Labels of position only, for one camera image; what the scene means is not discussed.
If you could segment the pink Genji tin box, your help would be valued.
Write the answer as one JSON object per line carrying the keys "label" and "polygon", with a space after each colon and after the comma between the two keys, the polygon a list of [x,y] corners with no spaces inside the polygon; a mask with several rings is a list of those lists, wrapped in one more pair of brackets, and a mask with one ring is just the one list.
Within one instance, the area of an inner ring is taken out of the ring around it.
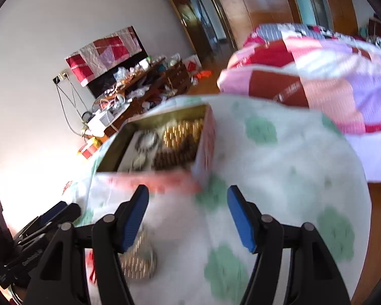
{"label": "pink Genji tin box", "polygon": [[215,118],[209,104],[170,108],[123,124],[96,170],[104,184],[125,191],[194,195],[209,183]]}

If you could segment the red yellow carton box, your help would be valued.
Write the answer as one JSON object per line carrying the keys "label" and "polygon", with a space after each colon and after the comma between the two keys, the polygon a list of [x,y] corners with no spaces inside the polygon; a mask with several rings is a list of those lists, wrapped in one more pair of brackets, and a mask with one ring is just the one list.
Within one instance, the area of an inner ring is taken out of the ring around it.
{"label": "red yellow carton box", "polygon": [[86,141],[86,143],[79,148],[77,154],[85,159],[89,159],[97,150],[102,146],[102,141],[96,137],[92,137]]}

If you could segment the white box on cabinet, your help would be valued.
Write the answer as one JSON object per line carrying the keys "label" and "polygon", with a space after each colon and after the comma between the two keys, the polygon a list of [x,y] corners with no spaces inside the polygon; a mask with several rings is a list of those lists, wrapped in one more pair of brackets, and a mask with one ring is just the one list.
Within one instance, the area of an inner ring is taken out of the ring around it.
{"label": "white box on cabinet", "polygon": [[92,119],[87,123],[87,125],[89,129],[92,130],[103,130],[104,128],[109,126],[113,119],[113,114],[109,110],[96,112]]}

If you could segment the black television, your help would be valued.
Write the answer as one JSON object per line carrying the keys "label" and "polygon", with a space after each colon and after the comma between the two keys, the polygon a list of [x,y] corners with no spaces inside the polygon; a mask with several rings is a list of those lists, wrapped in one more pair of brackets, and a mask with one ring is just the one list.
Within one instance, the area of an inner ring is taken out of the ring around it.
{"label": "black television", "polygon": [[116,80],[114,77],[114,74],[118,72],[119,68],[126,68],[129,70],[130,68],[134,68],[140,61],[145,59],[148,54],[140,41],[137,32],[135,31],[133,26],[128,27],[129,32],[131,33],[131,36],[137,40],[140,46],[140,52],[134,54],[133,56],[129,57],[127,60],[122,61],[115,67],[111,68],[107,72],[103,73],[98,78],[92,80],[89,82],[89,84],[86,86],[86,88],[90,91],[90,93],[93,95],[94,98],[100,97],[105,91],[108,89],[111,89],[115,84]]}

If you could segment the red patchwork cloth cover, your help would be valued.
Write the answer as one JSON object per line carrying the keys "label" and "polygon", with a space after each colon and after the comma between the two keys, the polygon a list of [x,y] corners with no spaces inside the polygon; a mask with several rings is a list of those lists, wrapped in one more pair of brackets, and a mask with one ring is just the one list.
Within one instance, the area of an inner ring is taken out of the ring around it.
{"label": "red patchwork cloth cover", "polygon": [[82,87],[142,52],[133,26],[94,40],[65,58]]}

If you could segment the wooden TV cabinet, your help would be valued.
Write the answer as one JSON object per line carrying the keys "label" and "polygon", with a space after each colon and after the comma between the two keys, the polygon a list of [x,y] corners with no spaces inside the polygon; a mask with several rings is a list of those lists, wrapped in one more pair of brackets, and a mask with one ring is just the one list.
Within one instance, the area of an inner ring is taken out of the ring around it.
{"label": "wooden TV cabinet", "polygon": [[107,93],[97,98],[93,104],[96,112],[109,110],[113,121],[103,130],[89,129],[93,136],[111,136],[123,123],[134,116],[143,114],[169,98],[184,94],[191,86],[191,76],[181,60],[172,58],[154,63],[148,70],[143,70],[129,82],[116,85]]}

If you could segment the orange item on floor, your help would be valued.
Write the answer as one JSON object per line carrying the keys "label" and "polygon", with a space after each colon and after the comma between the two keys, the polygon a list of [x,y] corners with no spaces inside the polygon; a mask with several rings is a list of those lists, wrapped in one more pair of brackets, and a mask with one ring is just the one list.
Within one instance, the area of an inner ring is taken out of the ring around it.
{"label": "orange item on floor", "polygon": [[200,72],[196,73],[196,78],[197,79],[203,79],[203,78],[209,78],[212,76],[211,70],[201,70]]}

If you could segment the patchwork pink quilt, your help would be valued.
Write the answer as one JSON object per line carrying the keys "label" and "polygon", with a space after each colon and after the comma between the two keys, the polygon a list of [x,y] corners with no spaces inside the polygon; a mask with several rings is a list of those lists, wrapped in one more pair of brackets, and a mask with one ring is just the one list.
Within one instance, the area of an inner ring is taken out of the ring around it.
{"label": "patchwork pink quilt", "polygon": [[318,110],[348,139],[369,182],[381,183],[381,42],[318,25],[264,23],[221,71],[224,94]]}

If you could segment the wooden door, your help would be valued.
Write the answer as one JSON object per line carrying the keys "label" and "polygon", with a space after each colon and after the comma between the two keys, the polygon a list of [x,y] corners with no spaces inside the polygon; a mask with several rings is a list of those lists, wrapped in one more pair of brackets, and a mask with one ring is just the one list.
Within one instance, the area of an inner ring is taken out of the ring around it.
{"label": "wooden door", "polygon": [[197,17],[191,0],[169,0],[190,41],[192,49],[204,64],[213,62],[215,53],[200,19]]}

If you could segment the wooden bed headboard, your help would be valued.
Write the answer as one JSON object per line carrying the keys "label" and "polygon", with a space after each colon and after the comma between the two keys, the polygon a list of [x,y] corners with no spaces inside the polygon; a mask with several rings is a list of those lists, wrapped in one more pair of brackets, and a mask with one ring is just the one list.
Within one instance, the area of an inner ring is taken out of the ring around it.
{"label": "wooden bed headboard", "polygon": [[381,20],[376,15],[369,18],[368,35],[381,38]]}

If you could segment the wooden wardrobe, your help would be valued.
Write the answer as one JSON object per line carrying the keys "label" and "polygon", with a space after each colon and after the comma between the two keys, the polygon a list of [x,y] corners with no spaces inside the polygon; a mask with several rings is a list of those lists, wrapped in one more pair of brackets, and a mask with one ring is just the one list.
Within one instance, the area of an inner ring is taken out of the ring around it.
{"label": "wooden wardrobe", "polygon": [[[238,48],[262,23],[301,23],[297,0],[220,0]],[[352,0],[326,0],[331,29],[345,35],[356,35],[357,18]]]}

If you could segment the wall power socket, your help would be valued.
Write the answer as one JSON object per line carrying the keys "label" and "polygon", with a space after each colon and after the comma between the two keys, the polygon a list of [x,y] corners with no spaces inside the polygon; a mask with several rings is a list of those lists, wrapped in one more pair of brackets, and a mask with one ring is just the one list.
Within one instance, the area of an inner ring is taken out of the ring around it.
{"label": "wall power socket", "polygon": [[67,78],[68,78],[68,74],[66,72],[61,72],[53,78],[53,83],[57,85]]}

